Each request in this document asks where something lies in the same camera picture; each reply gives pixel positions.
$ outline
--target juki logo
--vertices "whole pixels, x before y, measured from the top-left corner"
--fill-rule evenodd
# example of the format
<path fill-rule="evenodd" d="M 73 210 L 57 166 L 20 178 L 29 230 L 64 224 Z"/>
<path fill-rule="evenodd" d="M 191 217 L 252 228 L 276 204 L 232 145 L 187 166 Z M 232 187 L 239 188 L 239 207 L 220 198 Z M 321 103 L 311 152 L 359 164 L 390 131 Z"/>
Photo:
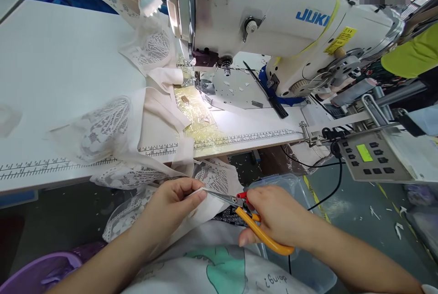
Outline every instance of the juki logo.
<path fill-rule="evenodd" d="M 327 23 L 330 20 L 330 16 L 323 15 L 322 13 L 312 11 L 309 9 L 306 9 L 302 15 L 301 12 L 297 12 L 297 16 L 295 18 L 301 21 L 307 21 L 324 27 L 327 25 Z"/>

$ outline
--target hand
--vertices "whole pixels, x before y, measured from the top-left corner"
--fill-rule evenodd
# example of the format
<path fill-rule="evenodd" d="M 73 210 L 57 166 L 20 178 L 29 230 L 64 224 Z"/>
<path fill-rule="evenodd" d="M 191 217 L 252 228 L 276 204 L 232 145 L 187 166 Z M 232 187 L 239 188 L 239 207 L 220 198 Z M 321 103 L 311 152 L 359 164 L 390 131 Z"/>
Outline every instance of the hand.
<path fill-rule="evenodd" d="M 184 199 L 203 186 L 201 181 L 193 178 L 166 181 L 154 193 L 131 229 L 137 232 L 136 236 L 146 236 L 155 244 L 165 241 L 207 197 L 207 192 L 202 190 Z"/>
<path fill-rule="evenodd" d="M 277 186 L 251 189 L 247 198 L 261 216 L 262 230 L 282 245 L 310 250 L 325 223 Z M 241 232 L 239 246 L 255 242 L 260 242 L 260 239 L 250 228 Z"/>

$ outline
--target machine knob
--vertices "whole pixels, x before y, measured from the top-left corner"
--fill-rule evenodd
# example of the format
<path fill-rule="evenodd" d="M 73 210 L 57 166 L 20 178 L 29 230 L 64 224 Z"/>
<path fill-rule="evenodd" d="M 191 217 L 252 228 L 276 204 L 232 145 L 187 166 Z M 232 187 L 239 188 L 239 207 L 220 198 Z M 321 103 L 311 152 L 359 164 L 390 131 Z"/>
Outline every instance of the machine knob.
<path fill-rule="evenodd" d="M 257 23 L 254 20 L 251 20 L 250 22 L 248 22 L 248 24 L 246 25 L 246 33 L 248 35 L 252 34 L 253 32 L 256 31 L 256 29 L 258 28 Z"/>

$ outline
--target white t-shirt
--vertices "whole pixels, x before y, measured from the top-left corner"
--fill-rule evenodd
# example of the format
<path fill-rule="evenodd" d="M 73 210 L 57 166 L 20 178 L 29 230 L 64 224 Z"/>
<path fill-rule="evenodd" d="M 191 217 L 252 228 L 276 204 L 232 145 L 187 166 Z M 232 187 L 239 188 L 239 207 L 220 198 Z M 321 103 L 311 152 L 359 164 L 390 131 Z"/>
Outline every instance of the white t-shirt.
<path fill-rule="evenodd" d="M 236 245 L 243 227 L 209 221 L 191 230 L 145 266 L 123 294 L 315 294 L 263 259 L 256 245 Z M 438 290 L 424 286 L 425 294 Z"/>

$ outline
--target right hand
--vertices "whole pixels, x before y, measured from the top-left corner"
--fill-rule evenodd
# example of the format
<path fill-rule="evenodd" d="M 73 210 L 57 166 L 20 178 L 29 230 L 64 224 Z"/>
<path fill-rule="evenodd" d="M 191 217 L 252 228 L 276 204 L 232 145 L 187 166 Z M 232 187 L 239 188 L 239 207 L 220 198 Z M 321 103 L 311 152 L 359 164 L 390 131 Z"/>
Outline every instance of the right hand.
<path fill-rule="evenodd" d="M 318 238 L 318 228 L 325 223 L 281 187 L 268 185 L 250 189 L 247 198 L 261 216 L 261 229 L 282 245 L 309 250 L 313 240 Z M 259 242 L 250 228 L 240 233 L 240 247 Z"/>

